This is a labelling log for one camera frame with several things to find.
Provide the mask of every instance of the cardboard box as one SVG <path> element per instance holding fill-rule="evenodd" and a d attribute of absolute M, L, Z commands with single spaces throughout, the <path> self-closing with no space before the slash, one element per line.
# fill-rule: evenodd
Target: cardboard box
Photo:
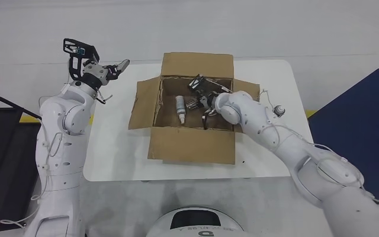
<path fill-rule="evenodd" d="M 137 83 L 129 129 L 151 127 L 149 159 L 235 164 L 235 132 L 221 115 L 209 117 L 203 129 L 202 109 L 187 110 L 185 123 L 176 114 L 175 97 L 192 95 L 188 84 L 202 74 L 233 90 L 244 90 L 259 99 L 259 85 L 234 79 L 232 55 L 165 53 L 161 75 Z"/>

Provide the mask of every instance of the white cable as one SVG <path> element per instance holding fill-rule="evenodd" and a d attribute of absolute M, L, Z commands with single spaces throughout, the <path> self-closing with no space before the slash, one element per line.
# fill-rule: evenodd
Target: white cable
<path fill-rule="evenodd" d="M 263 90 L 260 94 L 262 94 L 263 92 L 266 92 L 266 93 L 267 93 L 267 96 L 268 96 L 268 91 Z M 318 144 L 318 143 L 311 143 L 311 142 L 308 142 L 304 137 L 302 137 L 301 134 L 297 133 L 295 130 L 290 129 L 289 127 L 287 127 L 287 126 L 285 126 L 285 125 L 271 124 L 270 126 L 267 126 L 267 127 L 265 127 L 264 129 L 262 129 L 261 133 L 263 133 L 264 130 L 266 130 L 266 129 L 270 128 L 270 127 L 275 128 L 275 130 L 276 130 L 276 132 L 277 132 L 277 135 L 278 135 L 278 140 L 280 140 L 280 135 L 279 135 L 278 130 L 276 129 L 276 127 L 282 127 L 282 128 L 287 129 L 288 131 L 290 131 L 290 132 L 293 133 L 295 136 L 297 136 L 299 139 L 303 140 L 304 142 L 308 143 L 309 145 L 313 145 L 313 146 L 315 146 L 315 147 L 316 147 L 316 146 L 320 146 L 320 147 L 323 147 L 323 148 L 327 149 L 328 151 L 332 152 L 334 155 L 336 155 L 337 157 L 340 158 L 340 160 L 337 160 L 337 161 L 343 163 L 342 160 L 345 159 L 344 157 L 338 155 L 334 150 L 332 150 L 332 149 L 329 148 L 328 146 L 325 146 L 325 145 L 323 145 L 323 144 Z M 316 167 L 316 169 L 317 169 L 317 173 L 319 173 L 319 175 L 320 175 L 321 177 L 323 177 L 326 181 L 331 182 L 331 183 L 334 183 L 334 184 L 337 184 L 337 185 L 343 185 L 343 186 L 346 186 L 346 187 L 352 186 L 352 185 L 355 184 L 356 182 L 359 182 L 359 186 L 360 186 L 360 187 L 361 187 L 366 193 L 369 193 L 368 191 L 366 191 L 366 189 L 364 188 L 363 183 L 362 183 L 362 181 L 361 181 L 361 178 L 362 178 L 362 174 L 361 174 L 361 172 L 358 170 L 357 167 L 355 167 L 355 166 L 352 165 L 352 164 L 351 164 L 351 167 L 354 168 L 355 173 L 356 173 L 356 177 L 357 177 L 357 178 L 356 178 L 356 179 L 357 179 L 356 181 L 349 182 L 349 183 L 341 183 L 341 182 L 336 182 L 336 181 L 331 181 L 331 180 L 329 180 L 329 179 L 326 179 L 326 178 L 324 177 L 324 175 L 322 175 L 322 174 L 320 173 L 320 170 L 321 170 L 321 169 L 320 169 L 320 165 L 321 165 L 322 162 L 327 161 L 327 160 L 333 160 L 333 161 L 335 161 L 335 160 L 332 159 L 332 158 L 324 158 L 324 159 L 321 159 L 321 160 L 319 160 L 319 161 L 317 162 L 317 167 Z M 379 200 L 376 199 L 375 196 L 374 196 L 373 194 L 370 195 L 370 198 L 371 198 L 372 200 L 376 201 L 376 202 L 379 202 Z"/>
<path fill-rule="evenodd" d="M 267 95 L 267 100 L 268 100 L 268 103 L 271 105 L 271 108 L 272 108 L 272 110 L 274 110 L 274 106 L 271 104 L 271 101 L 270 101 L 270 96 L 268 95 L 268 91 L 267 91 L 267 90 L 263 89 L 263 90 L 262 90 L 262 92 L 261 92 L 261 93 L 259 93 L 259 95 L 258 95 L 258 96 L 262 95 L 263 93 L 266 93 L 266 95 Z"/>
<path fill-rule="evenodd" d="M 67 61 L 67 69 L 68 69 L 68 78 L 67 78 L 67 81 L 66 81 L 66 83 L 65 83 L 65 85 L 66 84 L 68 84 L 69 83 L 69 81 L 70 81 L 70 72 L 69 72 L 69 62 L 70 62 L 70 59 Z M 44 96 L 41 96 L 40 98 L 38 98 L 38 107 L 39 108 L 41 108 L 41 99 L 42 98 L 45 98 L 45 97 L 53 97 L 53 96 L 57 96 L 57 95 L 59 95 L 60 93 L 58 93 L 58 94 L 56 94 L 56 95 L 44 95 Z"/>

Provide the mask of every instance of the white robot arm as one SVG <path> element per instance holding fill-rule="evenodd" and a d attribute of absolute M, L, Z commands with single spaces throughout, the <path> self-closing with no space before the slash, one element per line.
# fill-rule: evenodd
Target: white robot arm
<path fill-rule="evenodd" d="M 347 159 L 307 142 L 244 91 L 220 94 L 215 109 L 285 163 L 298 191 L 323 209 L 336 237 L 379 235 L 379 207 Z"/>
<path fill-rule="evenodd" d="M 42 121 L 37 135 L 36 165 L 42 193 L 32 197 L 38 201 L 38 208 L 25 237 L 85 236 L 79 210 L 79 182 L 87 148 L 85 128 L 95 100 L 106 102 L 100 87 L 116 80 L 130 63 L 126 59 L 118 65 L 101 66 L 94 46 L 72 39 L 64 39 L 63 43 L 64 51 L 70 54 L 69 73 L 73 82 L 40 108 Z M 87 61 L 81 70 L 82 59 Z M 21 226 L 21 221 L 1 222 Z"/>

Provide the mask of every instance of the floor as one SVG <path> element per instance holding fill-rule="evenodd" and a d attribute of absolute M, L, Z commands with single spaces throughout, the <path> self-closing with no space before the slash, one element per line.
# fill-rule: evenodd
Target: floor
<path fill-rule="evenodd" d="M 144 237 L 161 215 L 193 205 L 221 210 L 252 236 L 332 236 L 323 212 L 299 195 L 290 177 L 147 183 L 82 180 L 81 210 L 90 237 Z M 0 236 L 21 237 L 22 230 Z"/>
<path fill-rule="evenodd" d="M 376 0 L 3 0 L 0 96 L 35 113 L 67 80 L 62 40 L 96 46 L 101 61 L 160 62 L 164 52 L 285 59 L 305 109 L 317 110 L 379 65 Z M 163 213 L 218 208 L 255 236 L 331 236 L 321 210 L 290 178 L 87 182 L 93 236 L 144 236 Z M 0 236 L 21 236 L 22 231 Z"/>

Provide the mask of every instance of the white bottle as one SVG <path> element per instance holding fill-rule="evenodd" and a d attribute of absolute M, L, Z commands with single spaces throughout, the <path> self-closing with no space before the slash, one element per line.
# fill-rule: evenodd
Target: white bottle
<path fill-rule="evenodd" d="M 184 98 L 181 95 L 178 95 L 175 98 L 176 98 L 176 113 L 179 116 L 180 123 L 184 124 L 184 120 L 185 120 Z"/>

